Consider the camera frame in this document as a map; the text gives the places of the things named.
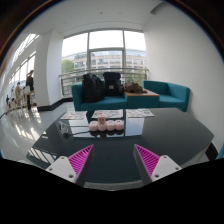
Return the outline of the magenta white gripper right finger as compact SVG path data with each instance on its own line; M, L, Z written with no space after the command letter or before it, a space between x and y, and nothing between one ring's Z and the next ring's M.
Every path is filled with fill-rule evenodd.
M168 155L159 156L140 145L134 145L133 154L144 184L155 182L181 170L181 167Z

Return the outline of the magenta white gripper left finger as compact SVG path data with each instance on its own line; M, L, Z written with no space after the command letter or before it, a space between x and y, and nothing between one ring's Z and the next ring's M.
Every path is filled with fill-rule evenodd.
M93 145L89 145L69 157L60 156L47 171L72 183L85 183L92 151Z

